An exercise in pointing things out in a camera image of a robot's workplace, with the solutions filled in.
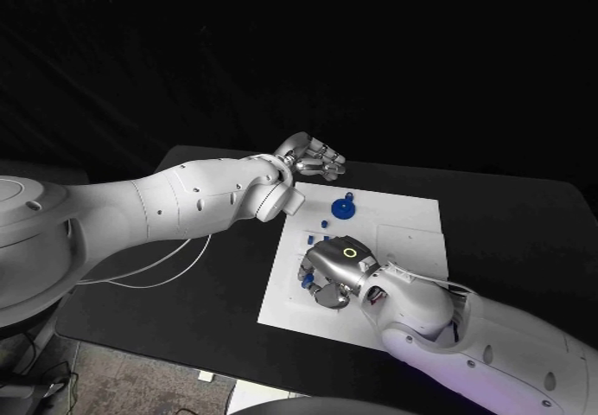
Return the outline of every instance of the gray carpet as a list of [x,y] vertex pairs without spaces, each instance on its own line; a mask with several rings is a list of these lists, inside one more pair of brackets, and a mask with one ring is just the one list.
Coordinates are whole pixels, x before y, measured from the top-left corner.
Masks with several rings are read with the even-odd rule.
[[[51,367],[71,360],[78,343],[54,337],[44,360]],[[198,380],[198,370],[81,343],[75,372],[78,402],[72,415],[143,414],[175,415],[181,408],[202,415],[225,414],[235,380],[215,376],[211,383]],[[39,415],[64,415],[70,408],[68,391],[47,399]]]

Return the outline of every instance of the robotic hand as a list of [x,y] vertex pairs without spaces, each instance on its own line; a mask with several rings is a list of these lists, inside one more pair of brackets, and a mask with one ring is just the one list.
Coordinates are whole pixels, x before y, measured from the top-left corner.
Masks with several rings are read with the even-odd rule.
[[391,355],[490,411],[598,413],[598,353],[525,311],[392,262],[381,266],[349,236],[310,248],[299,280],[325,307],[355,298]]
[[274,155],[196,160],[133,181],[60,186],[0,176],[0,327],[44,311],[126,248],[294,214],[293,172],[330,181],[343,162],[302,132]]

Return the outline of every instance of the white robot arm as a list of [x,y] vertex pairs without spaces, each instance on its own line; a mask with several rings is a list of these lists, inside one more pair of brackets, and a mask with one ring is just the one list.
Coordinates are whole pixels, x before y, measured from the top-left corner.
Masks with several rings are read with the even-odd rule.
[[[325,287],[309,282],[315,271]],[[525,311],[453,292],[451,283],[394,263],[381,266],[348,236],[309,250],[299,279],[329,308],[355,296],[392,356],[490,411],[598,413],[598,353]]]
[[60,186],[0,176],[0,327],[45,310],[126,248],[294,214],[304,196],[293,172],[335,180],[343,162],[303,132],[274,155],[188,162],[127,182]]

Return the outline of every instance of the black table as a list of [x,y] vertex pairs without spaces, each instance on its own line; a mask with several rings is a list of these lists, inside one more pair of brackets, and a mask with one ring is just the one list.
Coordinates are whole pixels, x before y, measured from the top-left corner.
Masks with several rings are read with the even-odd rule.
[[[248,155],[181,146],[159,170]],[[297,178],[325,184],[320,177]],[[598,310],[598,226],[572,185],[352,162],[328,184],[438,199],[451,280],[598,348],[588,321]],[[284,219],[237,222],[212,237],[189,273],[159,288],[80,287],[60,313],[58,334],[307,395],[369,400],[421,414],[489,413],[384,352],[258,324]],[[127,283],[173,276],[205,240]],[[93,275],[150,264],[178,245],[156,242],[120,252]]]

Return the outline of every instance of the small blue piece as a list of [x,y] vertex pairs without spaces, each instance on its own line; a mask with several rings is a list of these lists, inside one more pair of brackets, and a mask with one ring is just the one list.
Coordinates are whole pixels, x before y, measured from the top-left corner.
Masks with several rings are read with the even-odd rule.
[[345,195],[345,199],[336,199],[333,203],[333,215],[339,219],[352,219],[355,215],[353,193]]
[[306,277],[302,281],[302,287],[309,288],[309,285],[315,282],[315,274],[306,274]]

